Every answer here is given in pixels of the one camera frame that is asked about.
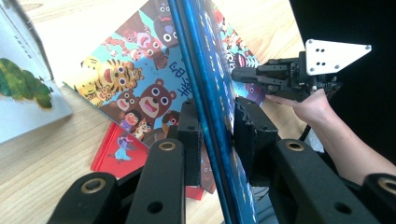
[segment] human hand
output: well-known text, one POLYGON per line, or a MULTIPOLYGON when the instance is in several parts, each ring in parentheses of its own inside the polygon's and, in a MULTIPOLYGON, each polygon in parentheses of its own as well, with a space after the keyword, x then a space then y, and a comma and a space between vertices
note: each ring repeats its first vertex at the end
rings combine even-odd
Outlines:
POLYGON ((274 95, 266 95, 265 97, 279 104, 293 107, 297 117, 308 125, 323 120, 333 112, 323 89, 315 91, 300 103, 274 95))

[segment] brown bear illustration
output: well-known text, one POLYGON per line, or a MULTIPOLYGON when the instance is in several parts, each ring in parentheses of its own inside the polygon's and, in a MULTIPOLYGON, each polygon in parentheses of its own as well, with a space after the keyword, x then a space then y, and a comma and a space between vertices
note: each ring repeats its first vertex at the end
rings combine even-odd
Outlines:
POLYGON ((140 95, 134 110, 139 112, 142 119, 154 126, 155 119, 160 118, 170 108, 177 97, 174 91, 169 91, 163 85, 163 80, 157 78, 155 83, 148 86, 140 95))
POLYGON ((139 98, 134 96, 134 90, 129 89, 127 91, 123 91, 117 97, 117 100, 111 101, 106 105, 101 105, 99 109, 109 115, 115 122, 120 124, 125 118, 126 112, 134 109, 134 107, 137 106, 138 101, 139 98))

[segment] black background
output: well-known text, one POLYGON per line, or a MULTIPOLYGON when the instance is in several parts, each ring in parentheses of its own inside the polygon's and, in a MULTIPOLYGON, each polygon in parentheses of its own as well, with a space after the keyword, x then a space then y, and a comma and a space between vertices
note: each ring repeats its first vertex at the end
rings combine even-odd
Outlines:
POLYGON ((396 164, 396 7, 392 1, 290 0, 303 41, 371 45, 337 73, 332 108, 370 147, 396 164))

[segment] book spine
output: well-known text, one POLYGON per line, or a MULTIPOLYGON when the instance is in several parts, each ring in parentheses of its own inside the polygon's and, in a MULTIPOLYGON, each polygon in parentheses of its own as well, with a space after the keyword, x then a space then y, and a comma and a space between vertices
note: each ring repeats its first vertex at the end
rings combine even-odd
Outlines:
POLYGON ((108 127, 105 137, 101 145, 99 146, 98 152, 96 153, 95 158, 93 159, 91 170, 98 171, 100 166, 102 165, 102 161, 106 156, 107 150, 109 149, 110 141, 113 139, 113 135, 116 133, 118 125, 115 122, 111 122, 110 126, 108 127))

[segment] finger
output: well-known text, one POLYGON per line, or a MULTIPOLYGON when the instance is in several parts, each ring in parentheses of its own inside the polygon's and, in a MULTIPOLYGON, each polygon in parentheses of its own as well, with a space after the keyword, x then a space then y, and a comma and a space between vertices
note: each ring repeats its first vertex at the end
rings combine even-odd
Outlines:
POLYGON ((297 101, 292 101, 292 100, 285 99, 285 98, 282 98, 282 97, 279 97, 279 96, 266 95, 265 97, 267 99, 269 99, 269 100, 275 101, 275 102, 277 102, 279 104, 282 104, 282 105, 295 106, 295 105, 298 104, 297 101))

